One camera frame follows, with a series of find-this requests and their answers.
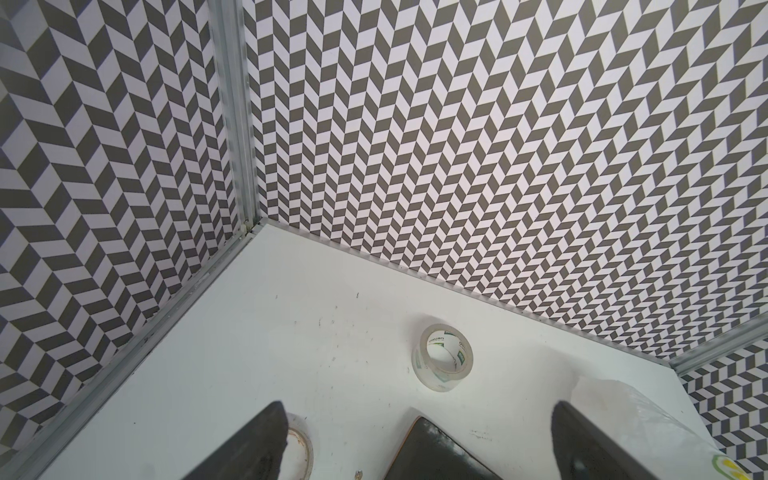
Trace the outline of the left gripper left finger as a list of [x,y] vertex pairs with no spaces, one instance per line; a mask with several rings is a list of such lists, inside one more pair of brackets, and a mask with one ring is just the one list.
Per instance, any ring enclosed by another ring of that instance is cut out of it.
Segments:
[[283,404],[273,401],[191,470],[184,480],[277,479],[288,430]]

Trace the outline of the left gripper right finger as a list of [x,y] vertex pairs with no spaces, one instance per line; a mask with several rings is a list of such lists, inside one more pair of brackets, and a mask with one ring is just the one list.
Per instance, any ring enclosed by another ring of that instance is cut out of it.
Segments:
[[561,479],[657,479],[567,401],[555,404],[550,430]]

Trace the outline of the white plastic bag lemon print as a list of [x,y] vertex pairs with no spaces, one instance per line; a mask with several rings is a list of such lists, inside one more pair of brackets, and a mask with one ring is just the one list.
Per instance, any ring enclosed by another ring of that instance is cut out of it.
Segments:
[[581,377],[570,403],[659,479],[748,479],[733,459],[634,387]]

